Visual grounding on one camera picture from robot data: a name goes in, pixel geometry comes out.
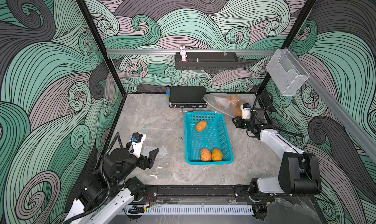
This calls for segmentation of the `clear blue-zipper bag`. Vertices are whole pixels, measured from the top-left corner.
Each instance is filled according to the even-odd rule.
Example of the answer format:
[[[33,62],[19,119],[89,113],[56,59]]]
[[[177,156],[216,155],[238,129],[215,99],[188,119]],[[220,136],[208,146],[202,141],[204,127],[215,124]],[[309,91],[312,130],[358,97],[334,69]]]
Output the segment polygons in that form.
[[[203,100],[211,107],[213,107],[216,111],[220,111],[221,113],[227,114],[231,116],[232,118],[236,117],[235,110],[236,107],[239,107],[247,103],[244,100],[242,100],[238,95],[236,95],[239,98],[239,103],[237,106],[234,106],[231,103],[231,96],[230,94],[205,94],[203,97]],[[217,102],[221,102],[223,107],[217,106]]]
[[[129,177],[137,177],[145,184],[182,183],[178,173],[188,166],[184,130],[141,127],[134,129],[134,132],[146,135],[141,150],[142,155],[149,156],[149,153],[155,149],[159,152],[151,169],[136,168]]]

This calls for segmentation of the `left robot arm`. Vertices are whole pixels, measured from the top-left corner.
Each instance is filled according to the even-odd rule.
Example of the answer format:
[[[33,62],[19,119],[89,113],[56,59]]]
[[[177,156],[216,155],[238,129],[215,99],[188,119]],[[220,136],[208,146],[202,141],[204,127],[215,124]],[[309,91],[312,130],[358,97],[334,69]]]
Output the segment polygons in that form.
[[[151,169],[159,149],[147,156],[141,154],[145,134],[133,133],[130,141],[122,145],[116,134],[99,160],[98,169],[80,186],[65,224],[108,224],[127,206],[129,214],[143,214],[152,207],[152,197],[137,177],[128,178],[136,168]]]

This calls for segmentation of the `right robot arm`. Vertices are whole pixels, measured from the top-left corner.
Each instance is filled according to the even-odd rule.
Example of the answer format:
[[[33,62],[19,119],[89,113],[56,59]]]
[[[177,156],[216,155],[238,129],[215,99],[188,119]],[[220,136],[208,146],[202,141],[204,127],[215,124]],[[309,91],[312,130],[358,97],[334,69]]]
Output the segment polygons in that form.
[[[259,139],[268,145],[281,159],[276,177],[252,179],[250,195],[320,194],[322,185],[317,156],[293,146],[281,136],[282,129],[262,120],[264,108],[239,100],[236,103],[241,111],[240,116],[232,119],[236,128],[245,129],[249,137]]]

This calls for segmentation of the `teal plastic basket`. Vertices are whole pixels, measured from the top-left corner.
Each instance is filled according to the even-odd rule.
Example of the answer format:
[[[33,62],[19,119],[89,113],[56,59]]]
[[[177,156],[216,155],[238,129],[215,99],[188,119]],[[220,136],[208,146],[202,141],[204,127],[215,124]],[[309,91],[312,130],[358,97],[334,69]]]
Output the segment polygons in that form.
[[[196,130],[200,121],[208,123],[202,132]],[[185,123],[185,157],[190,165],[224,165],[234,161],[232,146],[230,143],[226,122],[223,114],[214,111],[188,112],[184,116]],[[203,162],[201,150],[208,149],[210,152],[218,148],[223,153],[222,161]]]

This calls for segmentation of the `black aluminium case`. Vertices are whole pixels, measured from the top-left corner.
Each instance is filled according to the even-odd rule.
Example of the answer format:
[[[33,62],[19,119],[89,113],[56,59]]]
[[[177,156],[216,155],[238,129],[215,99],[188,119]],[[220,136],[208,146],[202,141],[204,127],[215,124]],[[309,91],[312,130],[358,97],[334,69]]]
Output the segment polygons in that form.
[[[174,109],[203,109],[208,104],[203,99],[206,88],[199,86],[174,86],[170,88],[169,107]]]

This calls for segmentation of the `white pink bunny figurine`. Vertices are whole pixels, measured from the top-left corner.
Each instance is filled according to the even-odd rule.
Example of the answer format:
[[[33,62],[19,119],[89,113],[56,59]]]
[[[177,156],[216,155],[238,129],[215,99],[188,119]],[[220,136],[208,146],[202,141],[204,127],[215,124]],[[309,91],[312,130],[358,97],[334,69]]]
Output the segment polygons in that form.
[[[187,51],[185,49],[185,46],[181,46],[180,47],[180,52],[179,52],[180,56],[181,56],[181,60],[180,62],[187,62]]]

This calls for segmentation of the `black wall shelf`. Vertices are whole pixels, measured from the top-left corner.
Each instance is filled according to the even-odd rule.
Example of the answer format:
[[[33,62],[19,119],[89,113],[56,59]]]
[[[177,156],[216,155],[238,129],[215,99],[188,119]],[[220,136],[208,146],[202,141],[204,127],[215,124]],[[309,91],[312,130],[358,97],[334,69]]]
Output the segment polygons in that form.
[[[187,52],[186,56],[182,61],[180,53],[175,53],[177,70],[236,70],[239,63],[235,52]]]

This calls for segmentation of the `clear acrylic wall holder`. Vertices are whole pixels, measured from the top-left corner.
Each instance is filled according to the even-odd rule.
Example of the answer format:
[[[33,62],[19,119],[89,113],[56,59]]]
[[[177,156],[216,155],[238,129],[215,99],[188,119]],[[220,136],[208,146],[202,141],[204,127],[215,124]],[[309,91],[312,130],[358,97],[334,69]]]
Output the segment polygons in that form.
[[[278,49],[266,66],[282,96],[293,96],[310,78],[308,69],[290,49]]]

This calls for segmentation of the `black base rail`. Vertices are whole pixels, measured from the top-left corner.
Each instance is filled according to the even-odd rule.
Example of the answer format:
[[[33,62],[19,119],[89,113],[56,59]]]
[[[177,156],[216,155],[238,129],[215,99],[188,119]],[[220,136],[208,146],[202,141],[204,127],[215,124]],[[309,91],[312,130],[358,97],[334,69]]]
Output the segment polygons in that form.
[[[270,193],[258,193],[251,185],[146,185],[142,194],[157,199],[167,198],[235,198],[251,202],[273,198]]]

